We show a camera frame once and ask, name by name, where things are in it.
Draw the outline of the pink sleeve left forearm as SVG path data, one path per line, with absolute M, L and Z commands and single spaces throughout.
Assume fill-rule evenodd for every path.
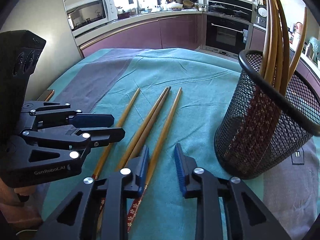
M 15 229 L 39 227 L 43 223 L 38 209 L 33 205 L 10 206 L 1 203 L 1 211 Z

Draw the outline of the left hand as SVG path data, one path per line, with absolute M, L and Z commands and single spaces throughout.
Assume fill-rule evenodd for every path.
M 29 200 L 29 197 L 35 193 L 37 186 L 27 186 L 20 188 L 8 187 L 3 180 L 1 180 L 1 203 L 9 206 L 23 206 L 23 203 Z

